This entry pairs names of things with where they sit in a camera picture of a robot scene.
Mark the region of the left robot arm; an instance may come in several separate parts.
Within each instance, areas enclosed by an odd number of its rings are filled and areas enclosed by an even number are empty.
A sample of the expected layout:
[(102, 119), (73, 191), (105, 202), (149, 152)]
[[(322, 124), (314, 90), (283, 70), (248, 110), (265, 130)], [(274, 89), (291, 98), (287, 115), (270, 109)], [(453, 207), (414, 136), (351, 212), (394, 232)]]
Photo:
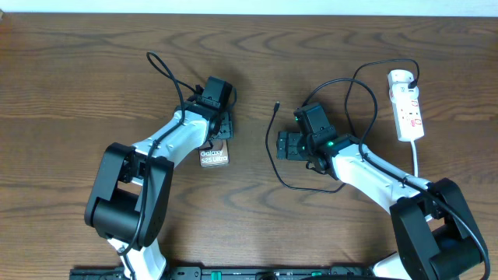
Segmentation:
[(109, 145), (86, 205), (85, 223), (117, 251), (127, 279), (159, 279), (167, 267), (157, 236), (175, 167), (214, 139), (231, 138), (236, 89), (209, 77), (182, 100), (171, 120), (133, 145)]

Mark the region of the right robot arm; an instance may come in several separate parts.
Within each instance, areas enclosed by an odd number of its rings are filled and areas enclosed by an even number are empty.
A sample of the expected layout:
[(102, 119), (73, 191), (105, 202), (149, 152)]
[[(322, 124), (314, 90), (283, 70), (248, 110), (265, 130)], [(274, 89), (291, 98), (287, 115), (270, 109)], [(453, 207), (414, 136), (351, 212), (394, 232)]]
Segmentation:
[(300, 130), (278, 133), (278, 159), (304, 161), (307, 169), (355, 187), (391, 217), (398, 249), (373, 264), (369, 277), (457, 279), (479, 264), (490, 277), (486, 243), (454, 181), (431, 182), (391, 165), (357, 137), (339, 135), (318, 103), (298, 108), (294, 117)]

